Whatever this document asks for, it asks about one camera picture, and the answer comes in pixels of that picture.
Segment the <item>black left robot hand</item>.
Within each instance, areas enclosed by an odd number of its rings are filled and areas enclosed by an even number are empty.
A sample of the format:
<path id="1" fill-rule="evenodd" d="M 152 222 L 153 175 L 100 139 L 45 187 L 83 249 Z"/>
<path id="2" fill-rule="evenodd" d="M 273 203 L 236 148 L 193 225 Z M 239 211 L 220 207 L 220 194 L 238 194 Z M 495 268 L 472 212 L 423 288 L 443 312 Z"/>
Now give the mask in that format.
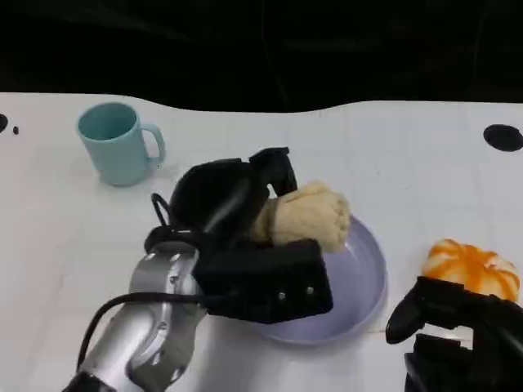
<path id="1" fill-rule="evenodd" d="M 289 148 L 258 151 L 247 161 L 226 158 L 192 167 L 178 182 L 169 202 L 172 225 L 230 246 L 242 238 L 269 199 L 297 189 Z"/>

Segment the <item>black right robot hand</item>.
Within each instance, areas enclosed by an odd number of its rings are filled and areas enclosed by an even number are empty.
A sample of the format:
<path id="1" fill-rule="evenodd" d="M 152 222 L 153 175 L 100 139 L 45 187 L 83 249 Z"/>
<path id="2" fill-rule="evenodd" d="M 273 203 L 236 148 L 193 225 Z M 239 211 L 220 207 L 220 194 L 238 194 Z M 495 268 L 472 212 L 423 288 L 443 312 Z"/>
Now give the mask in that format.
<path id="1" fill-rule="evenodd" d="M 472 348 L 454 339 L 420 333 L 425 325 L 473 331 Z M 405 354 L 407 391 L 520 391 L 522 308 L 458 283 L 420 277 L 392 312 L 386 340 L 415 336 Z"/>

